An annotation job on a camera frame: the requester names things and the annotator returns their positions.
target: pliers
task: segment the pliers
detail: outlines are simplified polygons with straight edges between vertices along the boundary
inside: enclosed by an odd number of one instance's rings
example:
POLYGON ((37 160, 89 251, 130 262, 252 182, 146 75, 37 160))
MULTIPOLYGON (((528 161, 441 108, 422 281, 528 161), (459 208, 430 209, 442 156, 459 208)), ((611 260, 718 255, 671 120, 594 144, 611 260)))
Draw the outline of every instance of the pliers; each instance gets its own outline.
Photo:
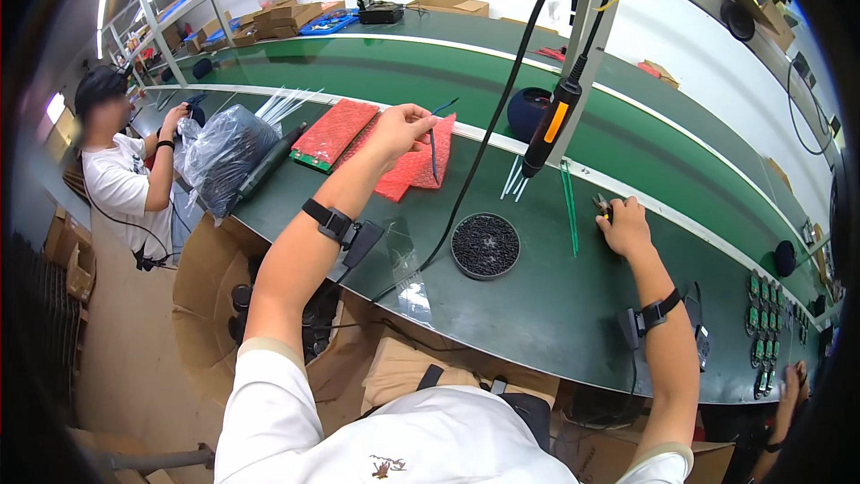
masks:
POLYGON ((600 210, 600 214, 604 219, 612 222, 612 205, 603 198, 603 195, 598 193, 597 198, 592 197, 592 202, 600 210))
MULTIPOLYGON (((442 111, 443 109, 447 109, 451 105, 457 103, 459 98, 454 98, 446 104, 443 104, 440 107, 437 107, 435 111, 431 112, 431 116, 436 116, 436 113, 442 111)), ((436 139, 433 136, 433 130, 430 129, 430 159, 431 164, 433 165, 433 179, 436 180, 436 185, 439 184, 439 174, 436 172, 436 139)))

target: person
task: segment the person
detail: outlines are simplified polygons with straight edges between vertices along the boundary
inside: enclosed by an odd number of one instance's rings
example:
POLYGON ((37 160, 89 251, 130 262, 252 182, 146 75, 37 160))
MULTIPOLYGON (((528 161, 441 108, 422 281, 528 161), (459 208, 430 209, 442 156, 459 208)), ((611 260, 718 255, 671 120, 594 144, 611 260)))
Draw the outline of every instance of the person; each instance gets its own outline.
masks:
POLYGON ((773 428, 768 431, 765 447, 761 448, 758 460, 752 467, 747 481, 761 482, 776 463, 783 442, 790 435, 791 423, 800 419, 809 399, 809 381, 806 363, 798 361, 785 367, 785 382, 779 387, 780 397, 777 413, 773 417, 773 428))
POLYGON ((97 66, 81 79, 75 92, 75 113, 82 123, 81 163, 87 196, 135 253, 138 269, 148 271, 176 256, 173 136, 178 120, 188 115, 188 104, 170 109, 158 133, 134 139, 120 133, 133 109, 126 88, 123 73, 109 66, 97 66), (153 154, 150 171, 144 159, 153 154))
MULTIPOLYGON (((414 104, 389 108, 367 143, 313 200, 354 220, 397 159, 429 142, 427 132, 436 121, 414 104)), ((665 300, 674 285, 651 244, 645 209, 633 197, 611 204, 613 221, 598 218, 597 224, 612 250, 628 260, 641 305, 665 300)), ((257 274, 224 410, 216 482, 576 481, 540 448, 511 405, 477 387, 418 390, 324 438, 299 357, 303 308, 340 250, 318 227, 316 219, 299 212, 257 274), (297 250, 303 253, 296 255, 297 250)), ((645 352, 654 404, 636 460, 621 481, 680 484, 692 469, 699 382, 696 344, 683 306, 648 332, 645 352)))

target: clear plastic bag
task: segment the clear plastic bag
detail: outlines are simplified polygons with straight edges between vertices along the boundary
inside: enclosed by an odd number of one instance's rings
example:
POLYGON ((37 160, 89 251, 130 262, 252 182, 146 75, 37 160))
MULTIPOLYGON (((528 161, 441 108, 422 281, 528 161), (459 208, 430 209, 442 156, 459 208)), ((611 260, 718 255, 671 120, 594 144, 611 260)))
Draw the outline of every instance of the clear plastic bag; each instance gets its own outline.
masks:
POLYGON ((216 219, 230 214, 242 182, 280 138, 241 104, 209 118, 205 128, 181 118, 177 132, 182 150, 175 166, 194 188, 192 198, 199 197, 216 219))

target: hand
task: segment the hand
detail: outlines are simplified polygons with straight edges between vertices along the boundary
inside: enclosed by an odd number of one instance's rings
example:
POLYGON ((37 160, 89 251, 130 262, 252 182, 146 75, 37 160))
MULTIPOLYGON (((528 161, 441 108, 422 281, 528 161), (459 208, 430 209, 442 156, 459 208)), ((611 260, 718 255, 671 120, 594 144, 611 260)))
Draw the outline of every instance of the hand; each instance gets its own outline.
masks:
POLYGON ((389 107, 361 151, 378 158, 384 173, 394 168, 407 152, 418 152, 430 143, 427 132, 439 121, 427 109, 406 103, 389 107))
POLYGON ((609 204, 612 206, 612 222, 602 216, 596 218, 609 247, 628 260, 631 255, 652 250, 645 208, 636 197, 629 197, 623 202, 621 199, 612 199, 609 204))
POLYGON ((178 104, 176 107, 170 109, 167 112, 166 117, 164 117, 164 124, 162 125, 162 132, 158 136, 158 139, 161 141, 172 141, 174 134, 176 134, 176 127, 179 123, 180 118, 188 117, 188 103, 183 101, 178 104))

